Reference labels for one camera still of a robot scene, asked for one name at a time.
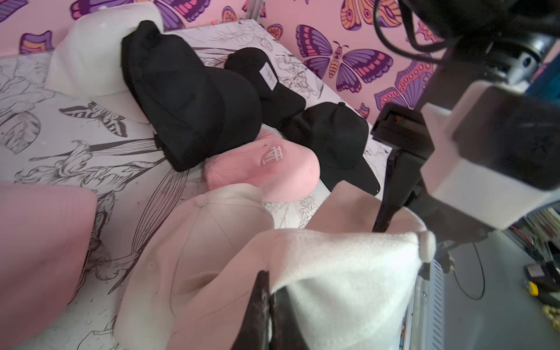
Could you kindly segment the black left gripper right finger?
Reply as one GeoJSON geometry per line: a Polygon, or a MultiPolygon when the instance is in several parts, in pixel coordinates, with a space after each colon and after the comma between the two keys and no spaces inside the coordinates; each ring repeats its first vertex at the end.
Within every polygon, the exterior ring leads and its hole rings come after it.
{"type": "Polygon", "coordinates": [[[269,312],[269,349],[309,350],[300,331],[287,287],[281,288],[271,296],[269,312]]]}

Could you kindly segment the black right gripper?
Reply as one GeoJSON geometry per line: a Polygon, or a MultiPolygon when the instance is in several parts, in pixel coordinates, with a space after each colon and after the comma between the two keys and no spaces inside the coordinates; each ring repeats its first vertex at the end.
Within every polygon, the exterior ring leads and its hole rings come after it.
{"type": "Polygon", "coordinates": [[[434,151],[421,112],[396,103],[382,108],[370,132],[374,141],[392,148],[386,162],[384,193],[374,232],[385,232],[403,206],[419,216],[440,242],[456,244],[487,239],[492,227],[430,196],[421,182],[420,169],[434,151]]]}

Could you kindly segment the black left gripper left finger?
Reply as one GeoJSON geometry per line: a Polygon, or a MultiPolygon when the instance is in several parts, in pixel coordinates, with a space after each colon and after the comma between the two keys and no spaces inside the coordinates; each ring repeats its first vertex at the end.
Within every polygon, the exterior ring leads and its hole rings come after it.
{"type": "Polygon", "coordinates": [[[271,293],[268,271],[259,271],[253,285],[240,331],[231,350],[269,349],[271,293]]]}

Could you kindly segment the white Colorado cap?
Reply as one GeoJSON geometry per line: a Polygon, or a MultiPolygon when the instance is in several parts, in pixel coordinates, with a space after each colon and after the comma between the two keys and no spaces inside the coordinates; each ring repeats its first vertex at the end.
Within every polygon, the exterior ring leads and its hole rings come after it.
{"type": "Polygon", "coordinates": [[[408,209],[384,233],[381,202],[340,182],[304,229],[258,233],[176,317],[169,349],[229,349],[260,271],[286,288],[311,349],[389,349],[435,235],[408,209]]]}
{"type": "Polygon", "coordinates": [[[258,233],[274,228],[262,190],[218,188],[177,206],[134,266],[113,338],[125,349],[165,349],[176,315],[258,233]]]}

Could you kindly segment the black cap with white patch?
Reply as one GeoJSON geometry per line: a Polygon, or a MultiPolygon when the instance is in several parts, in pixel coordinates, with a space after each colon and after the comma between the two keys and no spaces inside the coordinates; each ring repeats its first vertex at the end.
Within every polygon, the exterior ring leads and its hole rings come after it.
{"type": "Polygon", "coordinates": [[[225,68],[245,77],[254,86],[262,105],[262,121],[279,131],[306,107],[303,96],[283,85],[268,55],[258,48],[230,54],[225,68]]]}

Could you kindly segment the plain black cap back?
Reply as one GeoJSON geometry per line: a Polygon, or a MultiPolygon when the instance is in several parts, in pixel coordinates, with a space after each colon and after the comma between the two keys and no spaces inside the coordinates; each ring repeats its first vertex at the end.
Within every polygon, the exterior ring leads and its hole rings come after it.
{"type": "Polygon", "coordinates": [[[207,67],[180,36],[143,20],[121,42],[123,78],[177,172],[255,141],[258,92],[240,74],[207,67]]]}

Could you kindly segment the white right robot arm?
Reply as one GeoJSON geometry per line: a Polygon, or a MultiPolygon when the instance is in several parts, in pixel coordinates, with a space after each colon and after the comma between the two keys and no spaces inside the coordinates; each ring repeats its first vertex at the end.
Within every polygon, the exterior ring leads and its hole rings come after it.
{"type": "Polygon", "coordinates": [[[400,1],[410,50],[435,73],[415,107],[388,102],[371,132],[391,148],[373,229],[408,207],[436,233],[506,229],[559,202],[558,1],[400,1]]]}

